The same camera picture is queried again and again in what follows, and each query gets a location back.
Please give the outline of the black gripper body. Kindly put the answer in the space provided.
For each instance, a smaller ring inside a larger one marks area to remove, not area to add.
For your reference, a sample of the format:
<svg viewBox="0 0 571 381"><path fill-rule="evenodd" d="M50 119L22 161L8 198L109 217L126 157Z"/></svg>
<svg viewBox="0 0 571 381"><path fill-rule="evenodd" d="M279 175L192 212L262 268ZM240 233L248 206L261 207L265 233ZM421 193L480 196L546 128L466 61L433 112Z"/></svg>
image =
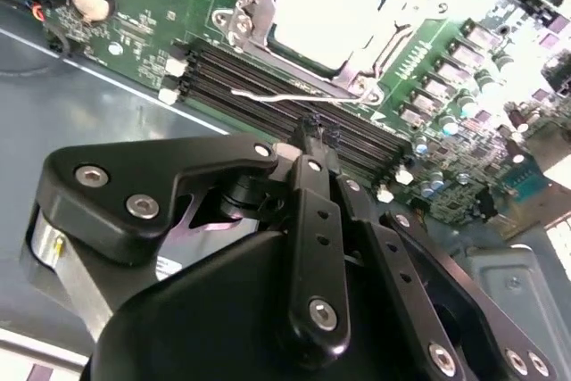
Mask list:
<svg viewBox="0 0 571 381"><path fill-rule="evenodd" d="M131 298L90 380L388 380L362 257L334 196L294 191L285 232L251 234Z"/></svg>

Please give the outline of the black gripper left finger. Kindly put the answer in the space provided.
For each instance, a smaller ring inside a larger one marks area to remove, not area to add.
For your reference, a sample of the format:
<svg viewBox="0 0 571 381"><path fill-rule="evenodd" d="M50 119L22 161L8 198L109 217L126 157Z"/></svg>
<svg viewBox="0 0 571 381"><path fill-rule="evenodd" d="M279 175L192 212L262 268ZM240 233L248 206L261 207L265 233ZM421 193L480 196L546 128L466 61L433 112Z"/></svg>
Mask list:
<svg viewBox="0 0 571 381"><path fill-rule="evenodd" d="M319 148L334 128L303 123L285 143L253 135L72 146L50 154L39 229L48 266L94 338L131 298L254 233L285 232L294 191L329 197Z"/></svg>

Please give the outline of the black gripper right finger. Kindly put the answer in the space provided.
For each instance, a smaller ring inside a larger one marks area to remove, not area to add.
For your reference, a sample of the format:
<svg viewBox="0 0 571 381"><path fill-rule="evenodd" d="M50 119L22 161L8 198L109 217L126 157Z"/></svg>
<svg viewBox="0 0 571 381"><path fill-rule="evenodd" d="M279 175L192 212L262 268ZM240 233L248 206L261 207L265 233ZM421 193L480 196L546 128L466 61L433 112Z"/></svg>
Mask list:
<svg viewBox="0 0 571 381"><path fill-rule="evenodd" d="M389 357L388 380L556 380L548 357L440 248L423 224L377 212L364 187L343 173L329 136L319 140L334 180L349 247L362 257L370 327Z"/></svg>

